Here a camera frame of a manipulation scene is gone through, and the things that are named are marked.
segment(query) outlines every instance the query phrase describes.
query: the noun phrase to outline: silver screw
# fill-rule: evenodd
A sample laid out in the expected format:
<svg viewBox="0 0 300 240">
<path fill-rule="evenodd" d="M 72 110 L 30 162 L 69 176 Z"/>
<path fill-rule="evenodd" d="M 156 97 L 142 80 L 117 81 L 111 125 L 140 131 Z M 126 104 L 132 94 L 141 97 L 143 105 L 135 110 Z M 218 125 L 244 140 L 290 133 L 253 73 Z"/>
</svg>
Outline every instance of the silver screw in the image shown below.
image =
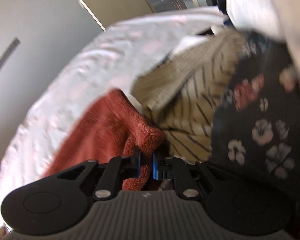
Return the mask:
<svg viewBox="0 0 300 240">
<path fill-rule="evenodd" d="M 199 195 L 199 191 L 197 191 L 196 189 L 190 188 L 190 189 L 186 189 L 183 192 L 183 195 L 185 195 L 186 197 L 196 197 L 197 195 Z"/>
<path fill-rule="evenodd" d="M 95 195 L 98 198 L 104 198 L 109 197 L 111 195 L 111 192 L 107 189 L 99 189 L 95 192 Z"/>
</svg>

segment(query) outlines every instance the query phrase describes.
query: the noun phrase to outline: gray wall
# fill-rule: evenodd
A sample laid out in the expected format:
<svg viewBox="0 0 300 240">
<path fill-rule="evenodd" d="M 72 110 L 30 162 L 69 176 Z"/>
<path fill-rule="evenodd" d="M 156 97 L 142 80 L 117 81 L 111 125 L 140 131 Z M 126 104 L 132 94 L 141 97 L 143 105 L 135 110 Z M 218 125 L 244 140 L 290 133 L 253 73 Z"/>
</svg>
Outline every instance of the gray wall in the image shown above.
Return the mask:
<svg viewBox="0 0 300 240">
<path fill-rule="evenodd" d="M 30 106 L 101 27 L 77 0 L 0 0 L 0 160 Z"/>
</svg>

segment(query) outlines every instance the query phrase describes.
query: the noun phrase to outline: white pillow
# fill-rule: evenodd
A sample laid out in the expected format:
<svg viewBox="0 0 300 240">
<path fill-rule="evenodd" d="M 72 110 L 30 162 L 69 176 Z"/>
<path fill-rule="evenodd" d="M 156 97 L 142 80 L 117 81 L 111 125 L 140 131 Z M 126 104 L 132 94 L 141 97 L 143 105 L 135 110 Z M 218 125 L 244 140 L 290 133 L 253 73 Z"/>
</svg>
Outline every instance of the white pillow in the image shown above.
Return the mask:
<svg viewBox="0 0 300 240">
<path fill-rule="evenodd" d="M 227 12 L 238 30 L 254 30 L 276 41 L 285 41 L 271 0 L 226 0 Z"/>
</svg>

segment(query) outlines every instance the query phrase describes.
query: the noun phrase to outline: mattress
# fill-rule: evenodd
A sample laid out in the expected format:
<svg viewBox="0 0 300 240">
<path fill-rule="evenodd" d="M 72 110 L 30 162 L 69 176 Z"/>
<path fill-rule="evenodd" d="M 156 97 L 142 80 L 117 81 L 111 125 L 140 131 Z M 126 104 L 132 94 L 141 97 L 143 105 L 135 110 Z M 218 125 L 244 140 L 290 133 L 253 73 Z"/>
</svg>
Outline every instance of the mattress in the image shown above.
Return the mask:
<svg viewBox="0 0 300 240">
<path fill-rule="evenodd" d="M 40 179 L 96 98 L 111 87 L 131 98 L 138 75 L 161 63 L 185 36 L 222 25 L 224 18 L 217 7 L 195 8 L 119 22 L 97 36 L 60 72 L 19 125 L 1 161 L 0 207 L 8 193 Z"/>
</svg>

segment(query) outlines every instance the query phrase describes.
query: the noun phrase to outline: white logo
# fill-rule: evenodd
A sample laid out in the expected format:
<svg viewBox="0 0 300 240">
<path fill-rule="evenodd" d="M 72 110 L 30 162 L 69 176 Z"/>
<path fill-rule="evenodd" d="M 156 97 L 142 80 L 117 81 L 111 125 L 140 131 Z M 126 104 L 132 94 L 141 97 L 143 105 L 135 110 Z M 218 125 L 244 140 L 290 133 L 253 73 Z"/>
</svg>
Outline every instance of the white logo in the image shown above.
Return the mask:
<svg viewBox="0 0 300 240">
<path fill-rule="evenodd" d="M 144 197 L 148 198 L 151 196 L 151 194 L 149 192 L 147 192 L 146 194 L 142 194 Z"/>
</svg>

